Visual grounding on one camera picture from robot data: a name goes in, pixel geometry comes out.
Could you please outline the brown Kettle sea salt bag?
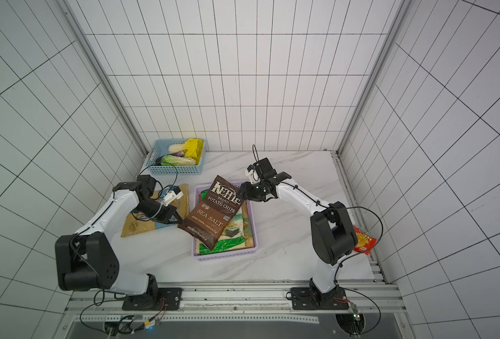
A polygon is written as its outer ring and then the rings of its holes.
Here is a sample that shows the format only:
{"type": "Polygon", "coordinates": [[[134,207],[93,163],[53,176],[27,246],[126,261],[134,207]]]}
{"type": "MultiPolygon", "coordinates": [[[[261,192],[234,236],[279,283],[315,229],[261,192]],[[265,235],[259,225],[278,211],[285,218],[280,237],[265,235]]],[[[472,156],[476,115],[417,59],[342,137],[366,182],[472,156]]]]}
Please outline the brown Kettle sea salt bag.
{"type": "Polygon", "coordinates": [[[237,215],[244,200],[239,189],[221,176],[210,185],[208,193],[177,227],[214,250],[223,230],[237,215]]]}

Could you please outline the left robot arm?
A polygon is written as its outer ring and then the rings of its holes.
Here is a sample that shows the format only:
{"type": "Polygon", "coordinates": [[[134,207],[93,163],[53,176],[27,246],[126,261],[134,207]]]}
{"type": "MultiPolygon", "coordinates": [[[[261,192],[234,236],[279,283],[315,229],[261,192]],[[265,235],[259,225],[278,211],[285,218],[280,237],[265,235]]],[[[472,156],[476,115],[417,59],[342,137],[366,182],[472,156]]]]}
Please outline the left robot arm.
{"type": "Polygon", "coordinates": [[[55,243],[56,273],[63,291],[92,289],[126,296],[154,295],[155,277],[125,271],[107,237],[107,232],[124,225],[127,216],[139,213],[160,224],[179,224],[182,218],[171,203],[183,197],[178,186],[154,198],[157,181],[140,175],[133,182],[120,182],[107,203],[80,229],[61,236],[55,243]]]}

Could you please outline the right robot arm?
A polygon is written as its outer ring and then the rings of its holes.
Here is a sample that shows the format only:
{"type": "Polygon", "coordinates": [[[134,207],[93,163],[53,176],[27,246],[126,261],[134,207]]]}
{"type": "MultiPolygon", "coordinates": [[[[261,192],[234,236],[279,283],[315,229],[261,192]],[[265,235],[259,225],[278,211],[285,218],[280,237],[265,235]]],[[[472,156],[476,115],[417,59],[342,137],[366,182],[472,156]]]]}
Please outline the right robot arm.
{"type": "Polygon", "coordinates": [[[312,247],[319,258],[309,288],[321,297],[332,295],[337,288],[340,262],[352,254],[357,244],[345,205],[319,199],[285,172],[260,175],[255,169],[249,169],[246,175],[249,180],[240,186],[243,199],[255,202],[279,199],[309,219],[312,247]]]}

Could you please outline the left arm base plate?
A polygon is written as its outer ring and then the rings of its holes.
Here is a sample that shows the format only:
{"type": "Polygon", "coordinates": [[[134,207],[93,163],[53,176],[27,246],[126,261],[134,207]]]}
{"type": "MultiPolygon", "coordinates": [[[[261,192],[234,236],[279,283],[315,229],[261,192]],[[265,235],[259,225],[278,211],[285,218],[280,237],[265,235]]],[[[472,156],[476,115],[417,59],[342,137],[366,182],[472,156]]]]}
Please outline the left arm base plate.
{"type": "Polygon", "coordinates": [[[124,298],[124,311],[176,311],[182,299],[182,288],[159,288],[154,275],[148,274],[148,287],[142,295],[124,298]]]}

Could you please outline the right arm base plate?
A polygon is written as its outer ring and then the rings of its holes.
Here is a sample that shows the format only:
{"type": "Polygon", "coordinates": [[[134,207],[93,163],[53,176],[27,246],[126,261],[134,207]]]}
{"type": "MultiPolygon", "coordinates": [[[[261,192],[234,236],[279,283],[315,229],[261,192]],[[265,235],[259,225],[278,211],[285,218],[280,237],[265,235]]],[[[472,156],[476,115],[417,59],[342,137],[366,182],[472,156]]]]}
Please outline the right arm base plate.
{"type": "Polygon", "coordinates": [[[291,288],[286,293],[286,299],[292,302],[292,308],[299,311],[333,310],[343,311],[350,308],[345,290],[336,283],[329,292],[321,292],[313,281],[309,287],[291,288]]]}

